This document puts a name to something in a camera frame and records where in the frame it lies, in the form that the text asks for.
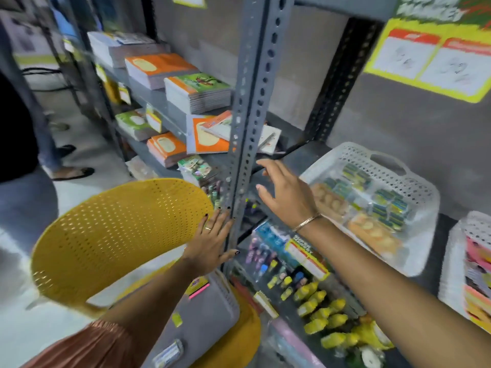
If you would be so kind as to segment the person's left hand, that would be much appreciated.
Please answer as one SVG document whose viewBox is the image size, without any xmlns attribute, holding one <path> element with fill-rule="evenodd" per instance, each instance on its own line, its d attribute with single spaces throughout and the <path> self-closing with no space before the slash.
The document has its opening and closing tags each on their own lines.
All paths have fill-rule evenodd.
<svg viewBox="0 0 491 368">
<path fill-rule="evenodd" d="M 222 210 L 222 212 L 224 212 L 224 238 L 213 238 L 213 212 L 208 215 L 206 224 L 208 232 L 201 237 L 196 237 L 195 232 L 179 260 L 179 263 L 184 266 L 185 274 L 192 280 L 207 275 L 224 264 L 222 263 L 222 254 L 228 251 L 224 249 L 224 244 L 235 219 L 230 218 L 229 210 Z"/>
</svg>

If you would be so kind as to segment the person's right hand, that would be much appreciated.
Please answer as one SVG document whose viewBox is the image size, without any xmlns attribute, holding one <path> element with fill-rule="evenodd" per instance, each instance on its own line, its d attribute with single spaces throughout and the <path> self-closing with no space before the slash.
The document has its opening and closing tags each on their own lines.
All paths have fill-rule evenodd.
<svg viewBox="0 0 491 368">
<path fill-rule="evenodd" d="M 294 232 L 305 235 L 321 219 L 310 187 L 280 160 L 260 159 L 263 175 L 270 178 L 279 201 L 279 210 L 272 211 Z"/>
</svg>

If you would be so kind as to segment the person's right forearm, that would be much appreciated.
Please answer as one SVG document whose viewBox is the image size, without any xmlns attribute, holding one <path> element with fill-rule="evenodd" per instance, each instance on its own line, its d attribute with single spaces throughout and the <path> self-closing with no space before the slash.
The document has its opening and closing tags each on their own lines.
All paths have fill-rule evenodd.
<svg viewBox="0 0 491 368">
<path fill-rule="evenodd" d="M 414 368 L 491 368 L 491 335 L 316 218 L 298 230 Z"/>
</svg>

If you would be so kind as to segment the person's left forearm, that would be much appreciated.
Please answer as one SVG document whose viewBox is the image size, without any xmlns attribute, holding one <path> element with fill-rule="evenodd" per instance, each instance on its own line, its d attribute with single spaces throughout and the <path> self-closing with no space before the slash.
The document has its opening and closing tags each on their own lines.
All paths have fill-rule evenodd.
<svg viewBox="0 0 491 368">
<path fill-rule="evenodd" d="M 218 256 L 183 255 L 169 269 L 110 308 L 100 321 L 115 324 L 131 338 L 131 358 L 140 367 L 191 282 L 217 267 Z"/>
</svg>

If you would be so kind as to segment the bunch of coloured markers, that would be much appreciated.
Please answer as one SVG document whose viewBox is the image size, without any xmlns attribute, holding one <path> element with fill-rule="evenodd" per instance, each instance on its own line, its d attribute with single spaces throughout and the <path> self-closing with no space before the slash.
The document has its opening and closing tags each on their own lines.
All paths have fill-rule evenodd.
<svg viewBox="0 0 491 368">
<path fill-rule="evenodd" d="M 223 197 L 222 182 L 220 180 L 209 181 L 208 184 L 201 187 L 201 190 L 205 192 L 215 210 L 221 208 Z"/>
</svg>

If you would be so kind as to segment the blister pack of pens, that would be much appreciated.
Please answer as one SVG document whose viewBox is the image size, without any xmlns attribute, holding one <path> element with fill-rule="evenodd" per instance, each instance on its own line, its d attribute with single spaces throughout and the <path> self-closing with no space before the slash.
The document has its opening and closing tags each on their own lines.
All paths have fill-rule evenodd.
<svg viewBox="0 0 491 368">
<path fill-rule="evenodd" d="M 265 220 L 252 231 L 245 265 L 253 277 L 292 271 L 292 258 L 286 251 L 291 238 L 271 220 Z"/>
</svg>

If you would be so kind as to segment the yellow and pink packet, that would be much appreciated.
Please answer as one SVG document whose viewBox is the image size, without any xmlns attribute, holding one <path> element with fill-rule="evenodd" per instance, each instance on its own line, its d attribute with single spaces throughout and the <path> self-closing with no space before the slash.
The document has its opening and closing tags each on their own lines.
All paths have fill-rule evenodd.
<svg viewBox="0 0 491 368">
<path fill-rule="evenodd" d="M 192 299 L 209 286 L 210 286 L 210 282 L 207 276 L 201 276 L 199 278 L 195 278 L 188 286 L 185 292 L 185 296 L 187 296 L 188 299 Z"/>
</svg>

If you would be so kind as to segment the pile of green printed packets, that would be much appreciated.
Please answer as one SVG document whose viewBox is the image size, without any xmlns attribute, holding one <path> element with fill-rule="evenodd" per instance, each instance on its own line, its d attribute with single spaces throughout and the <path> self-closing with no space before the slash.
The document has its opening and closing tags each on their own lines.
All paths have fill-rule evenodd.
<svg viewBox="0 0 491 368">
<path fill-rule="evenodd" d="M 191 155 L 177 162 L 182 179 L 195 186 L 203 187 L 212 183 L 218 171 L 210 166 L 201 156 Z"/>
</svg>

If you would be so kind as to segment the orange eraser pack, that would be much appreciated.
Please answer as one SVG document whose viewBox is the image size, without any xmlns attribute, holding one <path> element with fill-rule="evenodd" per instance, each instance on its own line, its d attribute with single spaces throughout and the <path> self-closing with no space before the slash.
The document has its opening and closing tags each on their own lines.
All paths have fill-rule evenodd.
<svg viewBox="0 0 491 368">
<path fill-rule="evenodd" d="M 339 195 L 332 192 L 325 183 L 310 185 L 318 211 L 325 217 L 343 223 L 349 204 Z"/>
<path fill-rule="evenodd" d="M 347 229 L 385 260 L 392 260 L 403 247 L 392 230 L 364 212 L 348 221 Z"/>
</svg>

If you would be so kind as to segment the grey plastic basket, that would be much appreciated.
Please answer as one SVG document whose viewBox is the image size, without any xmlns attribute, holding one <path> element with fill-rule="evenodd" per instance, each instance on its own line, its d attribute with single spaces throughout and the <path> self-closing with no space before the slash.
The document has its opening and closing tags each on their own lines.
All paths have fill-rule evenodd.
<svg viewBox="0 0 491 368">
<path fill-rule="evenodd" d="M 219 270 L 206 276 L 210 286 L 192 299 L 183 295 L 174 310 L 182 326 L 175 328 L 169 319 L 141 368 L 155 368 L 152 359 L 175 339 L 181 340 L 184 355 L 170 368 L 191 368 L 236 324 L 240 307 L 229 282 Z"/>
</svg>

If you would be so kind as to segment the yellow and red shelf label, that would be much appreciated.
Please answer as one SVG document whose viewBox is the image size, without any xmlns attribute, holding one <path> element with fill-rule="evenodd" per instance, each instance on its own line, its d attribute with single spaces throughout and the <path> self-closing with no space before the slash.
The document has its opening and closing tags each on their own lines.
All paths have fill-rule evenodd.
<svg viewBox="0 0 491 368">
<path fill-rule="evenodd" d="M 321 255 L 300 236 L 289 239 L 285 251 L 317 280 L 324 281 L 330 275 Z"/>
</svg>

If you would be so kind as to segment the orange notebook with yellow oval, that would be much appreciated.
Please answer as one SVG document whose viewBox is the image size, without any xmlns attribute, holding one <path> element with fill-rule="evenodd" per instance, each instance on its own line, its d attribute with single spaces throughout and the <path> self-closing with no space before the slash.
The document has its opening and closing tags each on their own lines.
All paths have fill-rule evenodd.
<svg viewBox="0 0 491 368">
<path fill-rule="evenodd" d="M 206 125 L 213 119 L 211 115 L 186 115 L 187 155 L 222 154 L 229 151 L 229 142 L 205 131 Z"/>
</svg>

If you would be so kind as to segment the white and orange notebook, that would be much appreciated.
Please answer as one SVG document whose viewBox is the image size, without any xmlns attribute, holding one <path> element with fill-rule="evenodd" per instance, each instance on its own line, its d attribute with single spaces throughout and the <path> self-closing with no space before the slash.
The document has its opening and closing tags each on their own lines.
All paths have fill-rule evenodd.
<svg viewBox="0 0 491 368">
<path fill-rule="evenodd" d="M 198 125 L 199 130 L 223 139 L 230 140 L 232 123 L 232 112 L 227 110 L 218 116 L 213 116 L 203 124 Z M 273 155 L 281 136 L 281 130 L 265 124 L 258 142 L 258 151 L 260 154 Z"/>
</svg>

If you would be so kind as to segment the small stack of orange notebooks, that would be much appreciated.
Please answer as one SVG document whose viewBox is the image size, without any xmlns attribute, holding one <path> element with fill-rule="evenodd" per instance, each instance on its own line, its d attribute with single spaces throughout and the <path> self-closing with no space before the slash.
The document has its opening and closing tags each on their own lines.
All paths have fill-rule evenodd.
<svg viewBox="0 0 491 368">
<path fill-rule="evenodd" d="M 186 144 L 170 131 L 149 138 L 146 145 L 149 152 L 165 168 L 171 168 L 187 157 Z"/>
</svg>

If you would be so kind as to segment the clear plastic wrapped pack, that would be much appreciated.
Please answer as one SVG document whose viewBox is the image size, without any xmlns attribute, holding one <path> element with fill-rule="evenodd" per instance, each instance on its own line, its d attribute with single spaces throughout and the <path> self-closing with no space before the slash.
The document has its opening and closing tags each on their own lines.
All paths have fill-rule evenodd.
<svg viewBox="0 0 491 368">
<path fill-rule="evenodd" d="M 138 155 L 125 162 L 125 165 L 136 180 L 157 179 L 157 173 L 149 167 Z"/>
</svg>

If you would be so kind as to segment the yellow perforated plastic chair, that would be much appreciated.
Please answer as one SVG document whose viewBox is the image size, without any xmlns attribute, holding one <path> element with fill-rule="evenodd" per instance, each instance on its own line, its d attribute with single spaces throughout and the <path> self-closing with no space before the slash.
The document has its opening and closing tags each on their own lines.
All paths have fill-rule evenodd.
<svg viewBox="0 0 491 368">
<path fill-rule="evenodd" d="M 89 303 L 91 297 L 186 244 L 213 210 L 205 192 L 183 179 L 117 186 L 67 211 L 44 231 L 32 252 L 32 279 L 41 297 L 95 319 L 108 307 Z M 230 287 L 239 319 L 191 368 L 248 368 L 253 362 L 261 322 Z"/>
</svg>

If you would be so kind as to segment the grey slotted metal shelf rack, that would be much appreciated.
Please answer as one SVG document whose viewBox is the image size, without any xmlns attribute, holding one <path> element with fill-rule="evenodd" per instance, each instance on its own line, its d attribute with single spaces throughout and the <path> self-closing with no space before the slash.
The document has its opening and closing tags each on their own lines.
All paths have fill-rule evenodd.
<svg viewBox="0 0 491 368">
<path fill-rule="evenodd" d="M 150 38 L 156 38 L 157 42 L 163 40 L 158 37 L 158 29 L 156 27 L 156 9 L 154 8 L 154 0 L 140 0 L 145 28 L 147 35 Z M 328 1 L 322 0 L 243 0 L 242 5 L 242 21 L 241 21 L 241 39 L 238 56 L 238 73 L 237 83 L 235 84 L 235 92 L 232 98 L 232 138 L 233 141 L 229 147 L 229 151 L 225 156 L 218 157 L 218 161 L 223 161 L 224 164 L 218 165 L 218 161 L 214 162 L 219 170 L 219 179 L 224 184 L 224 202 L 221 208 L 223 210 L 230 209 L 230 217 L 236 219 L 234 227 L 231 230 L 229 237 L 226 239 L 224 249 L 235 249 L 239 243 L 242 233 L 241 225 L 245 212 L 245 199 L 247 194 L 254 187 L 251 185 L 251 176 L 258 173 L 259 166 L 256 164 L 259 130 L 263 128 L 263 122 L 267 119 L 267 109 L 269 107 L 271 96 L 274 89 L 274 80 L 280 65 L 281 49 L 285 40 L 286 28 L 290 21 L 291 12 L 294 5 L 317 7 L 323 10 L 328 10 Z M 58 1 L 58 6 L 65 12 L 68 21 L 72 24 L 73 29 L 80 40 L 80 46 L 85 49 L 81 54 L 88 57 L 92 70 L 95 75 L 95 64 L 102 63 L 97 59 L 89 47 L 87 34 L 83 34 L 80 30 L 83 18 L 80 5 L 85 5 L 83 8 L 88 8 L 88 13 L 85 13 L 87 18 L 100 26 L 100 13 L 95 8 L 93 0 L 62 0 Z M 369 7 L 369 13 L 356 14 L 351 10 L 341 8 L 341 13 L 348 12 L 350 17 L 365 18 L 382 22 L 372 16 L 373 7 Z M 110 68 L 107 65 L 103 67 L 109 72 L 110 78 L 123 78 L 122 83 L 129 86 L 131 93 L 138 103 L 145 102 L 146 99 L 156 100 L 156 107 L 164 106 L 161 111 L 164 115 L 164 127 L 180 132 L 180 136 L 184 136 L 183 130 L 179 125 L 184 125 L 184 120 L 177 115 L 177 112 L 169 104 L 164 105 L 162 90 L 154 91 L 155 94 L 150 94 L 150 90 L 142 89 L 138 92 L 136 81 L 130 79 L 127 73 L 123 73 L 122 68 Z M 101 99 L 97 99 L 101 105 L 104 103 L 103 118 L 107 122 L 107 126 L 111 127 L 111 136 L 113 141 L 117 142 L 119 150 L 124 157 L 128 156 L 123 145 L 122 133 L 116 128 L 115 113 L 113 105 L 110 104 L 108 94 L 103 89 L 102 81 L 99 80 L 99 92 Z M 309 142 L 304 141 L 304 132 L 298 139 L 298 142 L 287 150 L 287 155 L 294 152 Z"/>
</svg>

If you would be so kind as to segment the pink plastic packets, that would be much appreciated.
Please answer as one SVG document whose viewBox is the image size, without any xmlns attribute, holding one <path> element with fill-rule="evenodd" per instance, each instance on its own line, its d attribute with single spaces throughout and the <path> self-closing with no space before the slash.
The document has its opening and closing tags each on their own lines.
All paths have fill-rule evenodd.
<svg viewBox="0 0 491 368">
<path fill-rule="evenodd" d="M 267 342 L 293 368 L 327 368 L 281 318 L 268 322 Z"/>
</svg>

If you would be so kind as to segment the row of yellow glue bottles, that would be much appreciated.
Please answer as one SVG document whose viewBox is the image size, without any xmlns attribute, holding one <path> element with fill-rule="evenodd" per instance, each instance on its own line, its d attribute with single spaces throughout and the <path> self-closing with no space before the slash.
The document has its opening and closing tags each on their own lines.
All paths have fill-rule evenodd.
<svg viewBox="0 0 491 368">
<path fill-rule="evenodd" d="M 352 350 L 371 349 L 383 354 L 394 344 L 335 274 L 319 280 L 304 268 L 284 267 L 267 281 L 266 288 L 287 316 L 299 323 L 300 335 L 313 338 L 324 350 L 344 356 Z"/>
</svg>

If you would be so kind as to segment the pile of green blue erasers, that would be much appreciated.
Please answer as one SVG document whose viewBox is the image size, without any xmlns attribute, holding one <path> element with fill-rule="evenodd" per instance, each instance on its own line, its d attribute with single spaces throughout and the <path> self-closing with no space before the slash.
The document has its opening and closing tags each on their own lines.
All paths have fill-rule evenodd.
<svg viewBox="0 0 491 368">
<path fill-rule="evenodd" d="M 322 183 L 352 209 L 367 213 L 394 232 L 402 232 L 410 221 L 409 202 L 395 188 L 370 175 L 366 167 L 337 162 L 322 177 Z"/>
</svg>

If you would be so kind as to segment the white wrapped packet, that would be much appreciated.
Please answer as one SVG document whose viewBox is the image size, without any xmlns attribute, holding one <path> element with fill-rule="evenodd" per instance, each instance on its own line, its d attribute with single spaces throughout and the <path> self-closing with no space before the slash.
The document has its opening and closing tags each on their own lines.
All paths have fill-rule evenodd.
<svg viewBox="0 0 491 368">
<path fill-rule="evenodd" d="M 158 353 L 152 362 L 155 368 L 170 368 L 184 355 L 184 346 L 179 339 L 175 339 L 168 347 Z"/>
</svg>

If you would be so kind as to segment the stack of pale green notebooks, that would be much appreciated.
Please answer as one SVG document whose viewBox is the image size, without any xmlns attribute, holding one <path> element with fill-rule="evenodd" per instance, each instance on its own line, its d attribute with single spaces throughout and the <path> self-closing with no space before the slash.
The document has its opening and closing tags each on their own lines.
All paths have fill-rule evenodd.
<svg viewBox="0 0 491 368">
<path fill-rule="evenodd" d="M 143 108 L 119 113 L 115 115 L 115 120 L 120 129 L 139 142 L 160 134 L 146 121 L 146 114 Z"/>
</svg>

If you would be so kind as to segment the stack of green cover notebooks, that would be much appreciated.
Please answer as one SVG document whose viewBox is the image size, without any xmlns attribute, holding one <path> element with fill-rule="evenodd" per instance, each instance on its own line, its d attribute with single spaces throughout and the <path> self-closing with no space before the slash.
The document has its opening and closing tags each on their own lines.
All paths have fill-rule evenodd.
<svg viewBox="0 0 491 368">
<path fill-rule="evenodd" d="M 166 77 L 164 88 L 168 102 L 189 115 L 229 106 L 233 89 L 207 73 Z"/>
</svg>

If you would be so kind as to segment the black slotted metal upright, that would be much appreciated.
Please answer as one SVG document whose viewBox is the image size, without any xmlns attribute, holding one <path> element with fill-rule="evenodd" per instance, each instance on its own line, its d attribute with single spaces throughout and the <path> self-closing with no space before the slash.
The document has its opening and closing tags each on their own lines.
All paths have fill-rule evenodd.
<svg viewBox="0 0 491 368">
<path fill-rule="evenodd" d="M 304 141 L 326 142 L 368 61 L 384 23 L 350 17 L 304 129 Z"/>
</svg>

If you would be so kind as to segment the white perforated plastic basket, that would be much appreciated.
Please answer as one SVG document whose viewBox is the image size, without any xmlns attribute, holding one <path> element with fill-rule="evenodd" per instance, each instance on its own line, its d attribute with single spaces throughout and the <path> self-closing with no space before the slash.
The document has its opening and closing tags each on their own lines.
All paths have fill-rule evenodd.
<svg viewBox="0 0 491 368">
<path fill-rule="evenodd" d="M 392 231 L 403 244 L 400 252 L 392 260 L 385 260 L 377 255 L 347 229 L 347 222 L 362 211 L 354 210 L 349 206 L 343 223 L 329 220 L 398 272 L 409 278 L 419 276 L 426 266 L 437 225 L 440 204 L 438 189 L 426 179 L 412 172 L 400 160 L 384 153 L 371 151 L 353 142 L 344 142 L 333 148 L 306 169 L 300 178 L 309 186 L 322 183 L 322 177 L 326 176 L 328 170 L 341 161 L 366 167 L 368 173 L 380 180 L 383 185 L 395 188 L 409 202 L 412 214 L 408 225 L 402 232 Z"/>
</svg>

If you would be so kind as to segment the peach pleated sleeve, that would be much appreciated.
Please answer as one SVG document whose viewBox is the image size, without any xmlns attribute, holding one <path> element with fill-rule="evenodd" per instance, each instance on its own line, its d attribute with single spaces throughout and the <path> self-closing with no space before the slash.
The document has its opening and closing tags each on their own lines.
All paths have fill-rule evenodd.
<svg viewBox="0 0 491 368">
<path fill-rule="evenodd" d="M 131 335 L 98 320 L 59 340 L 20 368 L 137 368 Z"/>
</svg>

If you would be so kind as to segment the stack of white notebooks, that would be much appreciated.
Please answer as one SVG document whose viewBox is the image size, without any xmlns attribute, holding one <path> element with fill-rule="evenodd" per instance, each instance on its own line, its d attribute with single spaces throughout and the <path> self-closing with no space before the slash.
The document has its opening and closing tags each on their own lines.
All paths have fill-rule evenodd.
<svg viewBox="0 0 491 368">
<path fill-rule="evenodd" d="M 167 44 L 142 33 L 89 31 L 87 37 L 93 54 L 113 68 L 124 68 L 127 57 L 170 52 Z"/>
</svg>

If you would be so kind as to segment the yellow and red price poster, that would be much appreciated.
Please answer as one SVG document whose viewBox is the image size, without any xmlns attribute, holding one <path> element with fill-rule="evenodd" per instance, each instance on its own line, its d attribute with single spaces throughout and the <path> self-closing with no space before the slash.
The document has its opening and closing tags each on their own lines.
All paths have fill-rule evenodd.
<svg viewBox="0 0 491 368">
<path fill-rule="evenodd" d="M 480 102 L 491 90 L 491 0 L 398 0 L 364 73 Z"/>
</svg>

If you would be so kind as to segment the white basket with colourful packets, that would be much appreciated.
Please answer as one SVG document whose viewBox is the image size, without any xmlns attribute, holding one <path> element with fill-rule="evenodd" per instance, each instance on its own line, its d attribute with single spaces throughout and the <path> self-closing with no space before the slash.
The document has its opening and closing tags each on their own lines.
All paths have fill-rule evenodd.
<svg viewBox="0 0 491 368">
<path fill-rule="evenodd" d="M 438 298 L 491 334 L 491 216 L 470 211 L 450 230 Z"/>
</svg>

